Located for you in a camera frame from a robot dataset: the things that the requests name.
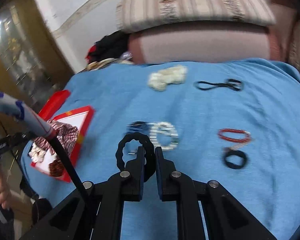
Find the red hair tie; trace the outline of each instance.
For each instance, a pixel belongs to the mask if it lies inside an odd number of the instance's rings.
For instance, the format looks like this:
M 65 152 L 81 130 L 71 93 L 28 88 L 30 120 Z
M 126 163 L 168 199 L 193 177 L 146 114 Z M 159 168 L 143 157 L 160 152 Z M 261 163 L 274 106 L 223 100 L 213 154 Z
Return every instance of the red hair tie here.
M 230 137 L 227 137 L 227 136 L 224 136 L 223 133 L 225 132 L 231 132 L 231 133 L 242 133 L 244 134 L 246 137 L 243 138 L 243 139 L 235 139 L 235 138 L 230 138 Z M 226 129 L 220 129 L 218 131 L 218 136 L 223 139 L 223 140 L 226 140 L 228 142 L 235 142 L 235 143 L 247 143 L 249 141 L 251 141 L 251 135 L 249 132 L 247 131 L 244 131 L 244 130 L 236 130 L 236 129 L 229 129 L 229 128 L 226 128 Z

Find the bed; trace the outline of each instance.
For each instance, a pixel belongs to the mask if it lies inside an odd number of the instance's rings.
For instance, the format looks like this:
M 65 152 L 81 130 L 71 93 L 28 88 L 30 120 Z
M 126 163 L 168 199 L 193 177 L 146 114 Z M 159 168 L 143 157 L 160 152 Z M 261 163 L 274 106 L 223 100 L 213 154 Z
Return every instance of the bed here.
M 184 84 L 168 85 L 164 92 L 147 86 L 152 72 L 176 64 L 188 70 Z M 201 91 L 193 86 L 228 78 L 243 81 L 244 89 Z M 164 156 L 177 170 L 198 181 L 219 181 L 278 240 L 290 239 L 300 226 L 300 74 L 291 65 L 260 58 L 111 64 L 74 75 L 65 89 L 71 95 L 55 115 L 86 105 L 96 111 L 75 167 L 82 181 L 102 182 L 119 171 L 115 152 L 128 124 L 167 121 L 177 129 L 179 143 Z M 223 128 L 251 133 L 253 141 L 241 149 L 249 158 L 243 169 L 232 170 L 222 162 L 223 148 L 232 145 L 217 136 Z M 27 179 L 56 206 L 74 185 L 32 168 L 30 146 L 22 155 Z M 124 154 L 124 161 L 133 158 Z M 141 202 L 125 202 L 121 239 L 177 239 L 175 204 L 159 200 L 155 176 L 145 183 Z

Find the metal pivot bolt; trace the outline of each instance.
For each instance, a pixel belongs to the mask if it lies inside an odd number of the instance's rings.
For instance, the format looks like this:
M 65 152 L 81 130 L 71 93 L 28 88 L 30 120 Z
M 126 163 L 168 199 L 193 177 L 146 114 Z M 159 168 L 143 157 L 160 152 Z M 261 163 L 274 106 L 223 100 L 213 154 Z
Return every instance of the metal pivot bolt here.
M 210 187 L 218 187 L 219 183 L 216 180 L 211 180 L 209 182 Z
M 123 178 L 129 177 L 130 176 L 130 172 L 128 171 L 121 171 L 120 172 L 120 176 Z
M 181 176 L 181 172 L 180 171 L 173 171 L 171 173 L 171 176 L 174 178 L 179 178 Z
M 84 183 L 82 183 L 85 189 L 91 188 L 92 187 L 92 183 L 90 181 L 85 181 Z

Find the white wall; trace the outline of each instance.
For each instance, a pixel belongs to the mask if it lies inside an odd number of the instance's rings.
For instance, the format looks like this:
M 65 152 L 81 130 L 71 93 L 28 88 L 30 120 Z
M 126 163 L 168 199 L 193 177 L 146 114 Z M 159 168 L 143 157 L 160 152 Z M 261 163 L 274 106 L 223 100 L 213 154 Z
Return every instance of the white wall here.
M 58 46 L 75 72 L 95 41 L 117 30 L 115 11 L 121 0 L 36 0 Z

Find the black scrunchie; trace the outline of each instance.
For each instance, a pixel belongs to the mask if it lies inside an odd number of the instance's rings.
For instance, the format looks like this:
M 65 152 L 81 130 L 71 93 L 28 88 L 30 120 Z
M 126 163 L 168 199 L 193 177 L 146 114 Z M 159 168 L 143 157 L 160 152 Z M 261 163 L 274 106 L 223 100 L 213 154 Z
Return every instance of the black scrunchie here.
M 232 156 L 232 155 L 235 155 L 235 156 L 238 156 L 238 157 L 242 158 L 241 165 L 237 165 L 237 164 L 234 164 L 234 163 L 231 163 L 231 162 L 227 161 L 227 158 L 229 156 Z M 231 169 L 238 170 L 238 169 L 242 169 L 247 164 L 248 157 L 242 151 L 229 149 L 229 150 L 226 151 L 225 155 L 223 156 L 223 161 L 224 161 L 224 163 L 227 167 L 229 167 Z
M 127 142 L 132 140 L 139 141 L 143 148 L 146 150 L 145 158 L 147 163 L 145 164 L 145 175 L 144 182 L 146 182 L 155 173 L 155 156 L 154 156 L 154 146 L 147 135 L 140 132 L 127 133 L 124 138 L 119 142 L 117 152 L 115 153 L 115 158 L 117 159 L 117 167 L 120 171 L 124 171 L 125 163 L 122 159 L 123 148 Z

